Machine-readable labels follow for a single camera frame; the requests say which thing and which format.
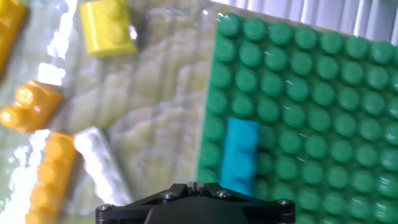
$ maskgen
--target toy brick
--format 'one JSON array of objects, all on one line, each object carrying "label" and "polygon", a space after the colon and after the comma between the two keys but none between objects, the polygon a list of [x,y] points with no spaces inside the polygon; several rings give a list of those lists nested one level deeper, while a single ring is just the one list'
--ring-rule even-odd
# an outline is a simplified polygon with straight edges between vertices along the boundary
[{"label": "toy brick", "polygon": [[15,102],[0,113],[2,124],[22,134],[43,129],[59,107],[63,95],[49,84],[29,81],[15,93]]},{"label": "toy brick", "polygon": [[137,33],[125,0],[86,2],[80,11],[89,54],[113,57],[138,52]]}]

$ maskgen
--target teal lego brick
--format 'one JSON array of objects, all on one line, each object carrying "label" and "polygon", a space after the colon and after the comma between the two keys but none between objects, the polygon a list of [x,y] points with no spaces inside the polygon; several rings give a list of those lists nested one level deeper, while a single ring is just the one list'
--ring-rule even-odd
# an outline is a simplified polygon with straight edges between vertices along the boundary
[{"label": "teal lego brick", "polygon": [[218,182],[228,118],[260,124],[254,195],[297,223],[398,223],[398,49],[218,18],[197,179]]},{"label": "teal lego brick", "polygon": [[259,128],[252,121],[230,118],[221,162],[220,185],[254,196],[259,152]]}]

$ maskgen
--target screw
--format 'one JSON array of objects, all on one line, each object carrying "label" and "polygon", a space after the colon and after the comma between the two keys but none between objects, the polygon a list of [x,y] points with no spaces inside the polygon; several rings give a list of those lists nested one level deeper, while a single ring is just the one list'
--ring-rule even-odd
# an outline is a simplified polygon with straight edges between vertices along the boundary
[{"label": "screw", "polygon": [[288,205],[288,204],[292,203],[292,201],[289,199],[279,199],[277,202],[281,205]]},{"label": "screw", "polygon": [[175,196],[177,196],[174,192],[164,192],[162,194],[163,198],[165,199],[171,199],[174,198]]},{"label": "screw", "polygon": [[112,207],[113,207],[113,205],[111,205],[111,204],[104,204],[104,205],[99,206],[98,209],[101,211],[106,211],[106,210],[111,209]]},{"label": "screw", "polygon": [[226,198],[226,197],[231,196],[231,195],[228,193],[228,191],[226,191],[226,190],[219,190],[219,191],[216,192],[216,194],[217,194],[217,196],[218,196],[219,198]]}]

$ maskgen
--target lego stud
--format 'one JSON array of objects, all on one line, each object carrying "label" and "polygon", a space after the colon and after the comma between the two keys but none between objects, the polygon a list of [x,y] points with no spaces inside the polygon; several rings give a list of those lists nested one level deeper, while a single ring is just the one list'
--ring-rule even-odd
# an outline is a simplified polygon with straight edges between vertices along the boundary
[{"label": "lego stud", "polygon": [[123,14],[123,5],[118,0],[103,0],[104,13],[110,19],[117,19]]},{"label": "lego stud", "polygon": [[55,193],[51,186],[36,187],[30,195],[30,202],[35,208],[51,209],[56,204],[53,197]]},{"label": "lego stud", "polygon": [[128,28],[117,23],[108,24],[108,37],[114,44],[123,44],[129,41]]},{"label": "lego stud", "polygon": [[26,224],[46,224],[46,215],[40,211],[31,211],[25,216]]},{"label": "lego stud", "polygon": [[73,149],[73,144],[64,138],[57,138],[48,140],[44,151],[50,160],[65,161],[73,153],[68,149]]},{"label": "lego stud", "polygon": [[62,166],[55,162],[46,161],[38,166],[37,177],[41,184],[56,185],[62,180]]},{"label": "lego stud", "polygon": [[10,106],[1,111],[1,123],[7,128],[19,128],[27,122],[27,111],[24,108]]},{"label": "lego stud", "polygon": [[16,101],[25,108],[33,108],[40,98],[40,88],[37,86],[23,85],[15,92]]}]

